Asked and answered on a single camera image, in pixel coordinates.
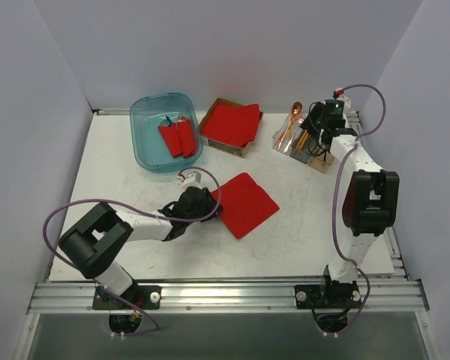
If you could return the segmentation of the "red paper napkin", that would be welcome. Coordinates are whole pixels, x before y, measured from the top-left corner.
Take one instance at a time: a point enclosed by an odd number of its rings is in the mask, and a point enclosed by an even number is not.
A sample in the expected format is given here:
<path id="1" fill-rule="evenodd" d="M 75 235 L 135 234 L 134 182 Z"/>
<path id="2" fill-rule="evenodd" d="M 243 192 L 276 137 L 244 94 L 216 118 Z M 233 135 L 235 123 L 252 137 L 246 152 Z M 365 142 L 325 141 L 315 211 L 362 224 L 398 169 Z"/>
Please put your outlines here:
<path id="1" fill-rule="evenodd" d="M 279 205 L 252 177 L 242 172 L 220 186 L 220 219 L 241 240 L 279 211 Z"/>

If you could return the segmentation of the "yellow plastic spoon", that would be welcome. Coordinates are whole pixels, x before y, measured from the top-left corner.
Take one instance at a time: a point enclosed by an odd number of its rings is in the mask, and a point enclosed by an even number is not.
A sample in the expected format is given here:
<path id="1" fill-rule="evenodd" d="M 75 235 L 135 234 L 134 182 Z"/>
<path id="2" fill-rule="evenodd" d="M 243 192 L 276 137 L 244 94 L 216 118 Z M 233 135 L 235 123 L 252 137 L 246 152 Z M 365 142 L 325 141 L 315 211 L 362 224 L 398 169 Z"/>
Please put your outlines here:
<path id="1" fill-rule="evenodd" d="M 308 137 L 309 137 L 309 132 L 307 130 L 305 130 L 297 143 L 297 146 L 296 146 L 297 150 L 301 151 L 304 148 Z"/>

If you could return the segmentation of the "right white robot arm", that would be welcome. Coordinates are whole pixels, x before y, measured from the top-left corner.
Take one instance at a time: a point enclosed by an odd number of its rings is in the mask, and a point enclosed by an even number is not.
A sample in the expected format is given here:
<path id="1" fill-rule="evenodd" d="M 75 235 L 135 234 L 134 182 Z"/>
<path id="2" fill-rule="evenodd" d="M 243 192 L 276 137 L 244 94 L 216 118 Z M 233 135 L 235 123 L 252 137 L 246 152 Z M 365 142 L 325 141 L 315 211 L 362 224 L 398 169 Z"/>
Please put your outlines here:
<path id="1" fill-rule="evenodd" d="M 373 243 L 395 223 L 400 178 L 378 165 L 344 114 L 343 100 L 315 103 L 304 123 L 339 168 L 332 197 L 332 240 L 337 254 L 327 265 L 332 280 L 317 289 L 319 301 L 334 307 L 344 298 Z"/>

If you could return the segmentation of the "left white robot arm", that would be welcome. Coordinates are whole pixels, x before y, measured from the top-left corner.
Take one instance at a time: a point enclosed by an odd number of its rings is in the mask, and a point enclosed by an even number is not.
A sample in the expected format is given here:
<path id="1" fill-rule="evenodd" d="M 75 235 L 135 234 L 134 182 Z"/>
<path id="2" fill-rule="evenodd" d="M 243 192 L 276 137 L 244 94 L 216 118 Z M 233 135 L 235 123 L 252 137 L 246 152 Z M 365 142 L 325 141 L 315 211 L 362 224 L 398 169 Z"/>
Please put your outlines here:
<path id="1" fill-rule="evenodd" d="M 100 201 L 61 236 L 58 246 L 84 278 L 110 291 L 117 307 L 129 308 L 137 299 L 136 281 L 116 261 L 125 243 L 170 242 L 183 236 L 191 224 L 213 220 L 222 211 L 220 197 L 194 186 L 147 215 L 119 211 L 111 202 Z"/>

